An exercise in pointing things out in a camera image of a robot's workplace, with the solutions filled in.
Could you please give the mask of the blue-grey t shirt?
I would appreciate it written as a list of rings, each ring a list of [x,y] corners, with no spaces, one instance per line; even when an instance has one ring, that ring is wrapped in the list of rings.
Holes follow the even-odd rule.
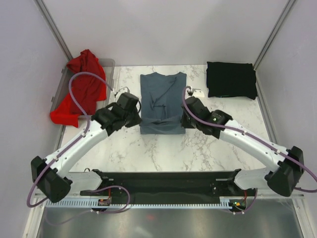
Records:
[[[185,128],[181,126],[181,105],[186,79],[187,74],[182,72],[140,75],[141,134],[185,134]]]

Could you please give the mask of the red t shirt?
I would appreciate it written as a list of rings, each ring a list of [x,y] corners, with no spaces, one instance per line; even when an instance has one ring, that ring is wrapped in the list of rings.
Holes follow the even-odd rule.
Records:
[[[66,67],[72,73],[90,72],[106,80],[106,74],[99,59],[89,50],[83,50],[80,56],[70,60]],[[96,112],[97,102],[106,99],[106,85],[90,75],[77,76],[71,84],[73,95],[88,115]],[[78,117],[83,113],[68,93],[57,109],[50,113],[55,124],[78,127]]]

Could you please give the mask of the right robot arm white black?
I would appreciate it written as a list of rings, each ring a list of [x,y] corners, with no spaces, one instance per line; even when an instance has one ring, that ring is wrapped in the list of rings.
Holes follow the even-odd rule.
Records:
[[[300,148],[293,146],[288,149],[261,139],[229,114],[221,110],[209,111],[199,98],[184,99],[182,108],[182,123],[186,128],[196,128],[205,135],[228,142],[265,166],[249,171],[235,170],[233,179],[226,186],[230,194],[238,195],[251,188],[269,188],[284,197],[292,194],[304,173],[304,155]]]

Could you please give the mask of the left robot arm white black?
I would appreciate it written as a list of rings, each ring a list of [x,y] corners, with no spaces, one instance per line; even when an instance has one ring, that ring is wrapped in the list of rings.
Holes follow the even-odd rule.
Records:
[[[68,176],[70,169],[114,132],[139,125],[140,106],[136,96],[124,92],[116,102],[97,110],[76,137],[45,158],[37,156],[31,161],[32,187],[38,188],[52,203],[61,201],[75,185],[75,180]]]

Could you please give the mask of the clear plastic bin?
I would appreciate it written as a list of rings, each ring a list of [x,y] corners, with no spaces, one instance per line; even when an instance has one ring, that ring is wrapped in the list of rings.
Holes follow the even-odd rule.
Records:
[[[105,75],[106,75],[106,82],[111,86],[111,88],[114,88],[114,68],[115,68],[115,61],[113,59],[99,59],[99,64],[104,69]],[[69,93],[68,84],[71,79],[71,77],[74,75],[73,72],[71,72],[66,66],[62,70],[62,76],[60,83],[58,85],[57,91],[55,96],[52,99],[52,107],[50,112],[56,110],[62,100],[67,96]],[[103,101],[98,101],[96,105],[96,110],[101,109],[105,107],[109,103],[111,90],[106,87],[105,90],[106,93],[106,99]]]

